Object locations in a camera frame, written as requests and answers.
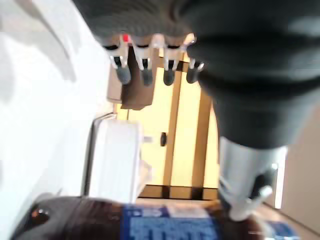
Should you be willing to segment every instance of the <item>door handle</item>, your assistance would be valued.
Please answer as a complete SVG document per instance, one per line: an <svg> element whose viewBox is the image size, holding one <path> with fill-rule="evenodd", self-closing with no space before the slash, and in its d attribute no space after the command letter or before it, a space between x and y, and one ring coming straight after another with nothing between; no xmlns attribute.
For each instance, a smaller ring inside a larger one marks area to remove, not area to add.
<svg viewBox="0 0 320 240"><path fill-rule="evenodd" d="M167 134L163 132L160 137L160 146L164 147L165 145L167 145Z"/></svg>

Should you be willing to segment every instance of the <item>blue bottle label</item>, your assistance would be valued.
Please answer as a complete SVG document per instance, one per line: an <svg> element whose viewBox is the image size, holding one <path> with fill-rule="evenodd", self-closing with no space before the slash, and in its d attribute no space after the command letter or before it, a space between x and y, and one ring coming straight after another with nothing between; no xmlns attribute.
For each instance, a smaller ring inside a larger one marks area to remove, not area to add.
<svg viewBox="0 0 320 240"><path fill-rule="evenodd" d="M122 240L219 240L215 219L202 208L127 205Z"/></svg>

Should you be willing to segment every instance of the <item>white wall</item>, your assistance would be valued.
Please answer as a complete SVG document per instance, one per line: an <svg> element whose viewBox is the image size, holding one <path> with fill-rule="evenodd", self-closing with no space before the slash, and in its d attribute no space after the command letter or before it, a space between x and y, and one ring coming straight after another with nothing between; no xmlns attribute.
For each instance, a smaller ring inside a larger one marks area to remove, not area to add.
<svg viewBox="0 0 320 240"><path fill-rule="evenodd" d="M79 195L109 63L69 0L0 0L0 239L42 193Z"/></svg>
<svg viewBox="0 0 320 240"><path fill-rule="evenodd" d="M285 165L281 211L320 234L320 107L316 109Z"/></svg>

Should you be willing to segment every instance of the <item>black rubber fingertip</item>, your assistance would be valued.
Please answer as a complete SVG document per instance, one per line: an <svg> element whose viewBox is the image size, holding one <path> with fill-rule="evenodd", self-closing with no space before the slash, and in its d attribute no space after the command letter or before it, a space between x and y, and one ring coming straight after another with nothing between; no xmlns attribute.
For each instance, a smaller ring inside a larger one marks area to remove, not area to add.
<svg viewBox="0 0 320 240"><path fill-rule="evenodd" d="M164 71L163 74L163 82L167 86L171 86L175 81L175 72L169 69L168 71Z"/></svg>
<svg viewBox="0 0 320 240"><path fill-rule="evenodd" d="M143 81L143 85L145 85L146 87L150 86L153 82L152 70L144 69L140 71L140 78Z"/></svg>
<svg viewBox="0 0 320 240"><path fill-rule="evenodd" d="M129 84L131 81L131 74L128 66L118 67L116 69L116 75L123 85Z"/></svg>
<svg viewBox="0 0 320 240"><path fill-rule="evenodd" d="M196 81L198 81L198 71L196 68L188 69L188 72L186 74L186 81L189 84L194 84Z"/></svg>

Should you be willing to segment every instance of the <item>brown bottle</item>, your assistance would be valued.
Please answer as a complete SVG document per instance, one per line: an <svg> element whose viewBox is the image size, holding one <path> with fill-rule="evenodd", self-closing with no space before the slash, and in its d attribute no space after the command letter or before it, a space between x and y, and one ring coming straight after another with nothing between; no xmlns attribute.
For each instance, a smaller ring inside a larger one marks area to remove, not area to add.
<svg viewBox="0 0 320 240"><path fill-rule="evenodd" d="M286 225L263 222L255 216L232 221L219 202L192 207L125 205L86 197L58 197L35 205L11 239L272 240L293 236Z"/></svg>

